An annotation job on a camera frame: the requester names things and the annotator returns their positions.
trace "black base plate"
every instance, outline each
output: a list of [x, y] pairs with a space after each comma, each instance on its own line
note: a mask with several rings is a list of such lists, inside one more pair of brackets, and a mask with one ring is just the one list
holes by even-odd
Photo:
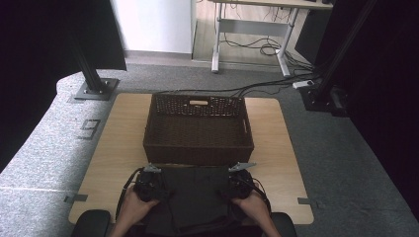
[[90, 90], [87, 83], [84, 82], [77, 94], [74, 96], [74, 99], [109, 101], [120, 80], [114, 78], [101, 78], [101, 81], [102, 90], [100, 91]]
[[332, 112], [333, 103], [328, 102], [318, 102], [315, 101], [317, 96], [317, 88], [315, 87], [301, 87], [299, 88], [301, 93], [302, 101], [304, 102], [305, 109], [308, 111], [316, 112]]

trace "black curtain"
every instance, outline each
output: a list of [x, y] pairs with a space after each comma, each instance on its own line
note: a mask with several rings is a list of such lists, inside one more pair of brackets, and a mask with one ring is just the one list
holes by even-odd
[[0, 32], [3, 170], [49, 108], [57, 81], [80, 71], [70, 35], [96, 69], [126, 63], [109, 0], [3, 0]]
[[309, 10], [295, 44], [311, 64], [320, 69], [330, 62], [355, 24], [365, 0], [331, 0], [333, 10]]
[[347, 111], [419, 219], [419, 3], [377, 0], [328, 71], [348, 93]]

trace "white cabinet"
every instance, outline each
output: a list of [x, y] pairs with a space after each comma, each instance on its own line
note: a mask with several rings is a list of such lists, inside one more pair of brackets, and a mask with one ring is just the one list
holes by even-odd
[[192, 53], [196, 0], [111, 0], [125, 50]]

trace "gray carpet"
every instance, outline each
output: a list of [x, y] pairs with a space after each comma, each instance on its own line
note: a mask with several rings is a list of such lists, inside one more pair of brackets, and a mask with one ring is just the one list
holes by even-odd
[[[214, 75], [209, 68], [154, 65], [99, 74], [121, 79], [111, 100], [75, 101], [84, 81], [81, 73], [59, 81], [50, 109], [0, 175], [0, 236], [70, 235], [71, 197], [118, 93], [219, 90], [281, 79], [273, 72], [224, 69]], [[293, 88], [275, 95], [262, 91], [275, 93], [278, 87], [257, 90], [247, 96], [274, 97], [281, 103], [311, 201], [314, 222], [297, 225], [298, 236], [419, 236], [418, 221], [348, 118], [307, 112]]]

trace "wicker basket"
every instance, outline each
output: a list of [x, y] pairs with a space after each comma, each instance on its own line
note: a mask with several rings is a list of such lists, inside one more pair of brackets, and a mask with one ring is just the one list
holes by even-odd
[[152, 96], [143, 146], [152, 163], [248, 162], [253, 139], [243, 98]]

